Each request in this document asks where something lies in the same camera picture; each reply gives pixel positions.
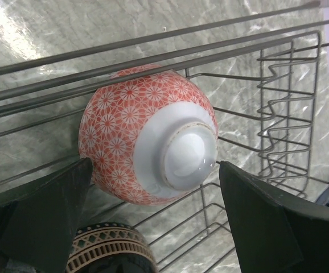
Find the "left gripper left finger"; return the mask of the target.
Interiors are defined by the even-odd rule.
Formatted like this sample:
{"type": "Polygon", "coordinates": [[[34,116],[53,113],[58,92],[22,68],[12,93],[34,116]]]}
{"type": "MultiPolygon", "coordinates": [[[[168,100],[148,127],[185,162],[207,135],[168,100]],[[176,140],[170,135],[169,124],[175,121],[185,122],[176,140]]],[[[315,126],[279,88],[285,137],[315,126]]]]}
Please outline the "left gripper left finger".
{"type": "Polygon", "coordinates": [[[90,159],[0,193],[0,270],[64,272],[93,172],[90,159]]]}

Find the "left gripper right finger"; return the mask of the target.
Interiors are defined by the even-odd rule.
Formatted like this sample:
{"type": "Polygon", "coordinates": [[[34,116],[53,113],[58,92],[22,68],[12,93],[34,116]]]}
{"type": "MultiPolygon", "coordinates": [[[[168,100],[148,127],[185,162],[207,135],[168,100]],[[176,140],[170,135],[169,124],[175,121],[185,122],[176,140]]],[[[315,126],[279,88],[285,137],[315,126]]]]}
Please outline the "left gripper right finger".
{"type": "Polygon", "coordinates": [[[307,201],[230,162],[221,193],[242,272],[329,272],[329,202],[307,201]]]}

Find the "black glazed bowl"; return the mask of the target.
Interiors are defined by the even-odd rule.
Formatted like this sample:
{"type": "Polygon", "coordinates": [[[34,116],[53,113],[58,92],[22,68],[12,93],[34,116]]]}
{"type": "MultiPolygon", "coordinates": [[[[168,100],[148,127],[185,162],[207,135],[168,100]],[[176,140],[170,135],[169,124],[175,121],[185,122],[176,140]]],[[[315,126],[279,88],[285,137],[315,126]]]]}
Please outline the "black glazed bowl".
{"type": "Polygon", "coordinates": [[[139,231],[100,222],[77,230],[65,272],[158,272],[158,268],[139,231]]]}

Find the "red patterned white bowl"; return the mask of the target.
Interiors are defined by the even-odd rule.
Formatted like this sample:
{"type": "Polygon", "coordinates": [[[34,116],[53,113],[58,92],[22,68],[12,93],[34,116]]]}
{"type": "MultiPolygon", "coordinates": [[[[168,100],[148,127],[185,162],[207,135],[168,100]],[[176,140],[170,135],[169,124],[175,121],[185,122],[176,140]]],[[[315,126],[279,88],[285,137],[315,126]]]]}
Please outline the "red patterned white bowl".
{"type": "Polygon", "coordinates": [[[92,183],[132,204],[165,204],[206,180],[218,126],[207,96],[175,71],[96,90],[79,129],[92,183]]]}

